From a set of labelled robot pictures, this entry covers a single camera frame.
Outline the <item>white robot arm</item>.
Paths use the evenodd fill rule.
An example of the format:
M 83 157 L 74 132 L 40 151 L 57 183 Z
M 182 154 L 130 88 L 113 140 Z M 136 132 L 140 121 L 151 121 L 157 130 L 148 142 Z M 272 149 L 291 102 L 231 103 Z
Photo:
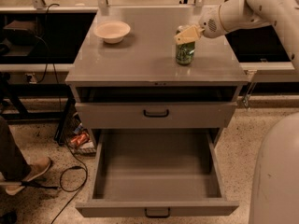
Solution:
M 228 0 L 205 12 L 197 25 L 174 36 L 178 45 L 202 35 L 216 38 L 239 29 L 271 25 L 293 67 L 299 70 L 299 8 L 296 0 Z

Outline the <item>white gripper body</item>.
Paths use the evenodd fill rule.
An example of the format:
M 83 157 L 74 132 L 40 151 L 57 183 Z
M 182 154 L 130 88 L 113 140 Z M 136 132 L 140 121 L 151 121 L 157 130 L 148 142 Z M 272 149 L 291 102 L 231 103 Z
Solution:
M 199 19 L 199 25 L 204 29 L 204 37 L 216 38 L 226 35 L 227 31 L 221 22 L 221 5 L 205 11 Z

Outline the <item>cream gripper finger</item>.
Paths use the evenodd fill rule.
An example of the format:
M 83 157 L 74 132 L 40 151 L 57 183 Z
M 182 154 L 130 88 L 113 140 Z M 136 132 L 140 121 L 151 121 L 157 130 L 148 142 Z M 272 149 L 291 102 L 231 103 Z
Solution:
M 188 44 L 200 39 L 205 31 L 199 25 L 181 25 L 174 36 L 177 45 Z

